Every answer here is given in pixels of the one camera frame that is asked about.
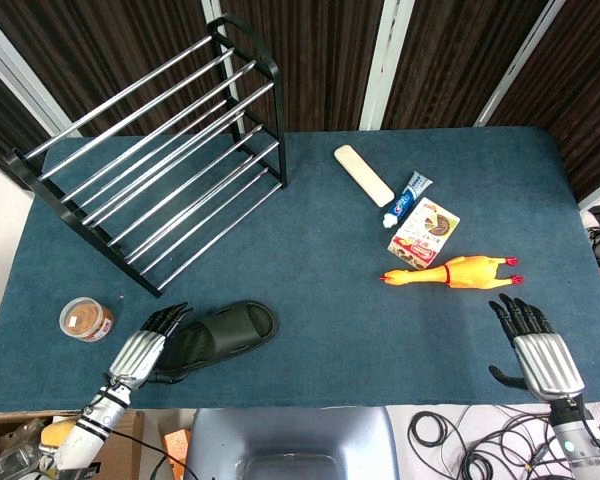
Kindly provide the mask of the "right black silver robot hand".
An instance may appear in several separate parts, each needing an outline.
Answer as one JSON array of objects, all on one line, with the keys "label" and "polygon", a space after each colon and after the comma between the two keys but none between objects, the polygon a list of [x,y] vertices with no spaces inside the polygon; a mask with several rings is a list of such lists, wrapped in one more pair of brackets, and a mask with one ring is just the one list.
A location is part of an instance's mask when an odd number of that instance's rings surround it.
[{"label": "right black silver robot hand", "polygon": [[522,375],[512,377],[491,365],[489,372],[500,384],[525,390],[544,403],[574,399],[585,384],[562,336],[534,305],[505,294],[488,303],[513,349]]}]

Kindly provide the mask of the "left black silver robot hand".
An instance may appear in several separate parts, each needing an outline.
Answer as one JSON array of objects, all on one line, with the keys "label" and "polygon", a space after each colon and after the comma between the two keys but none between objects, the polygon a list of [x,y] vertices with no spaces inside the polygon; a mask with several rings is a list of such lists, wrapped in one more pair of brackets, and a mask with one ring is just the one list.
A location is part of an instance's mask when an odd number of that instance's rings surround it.
[{"label": "left black silver robot hand", "polygon": [[124,343],[109,367],[112,385],[138,390],[151,376],[167,339],[190,312],[188,303],[180,303],[152,313],[142,327]]}]

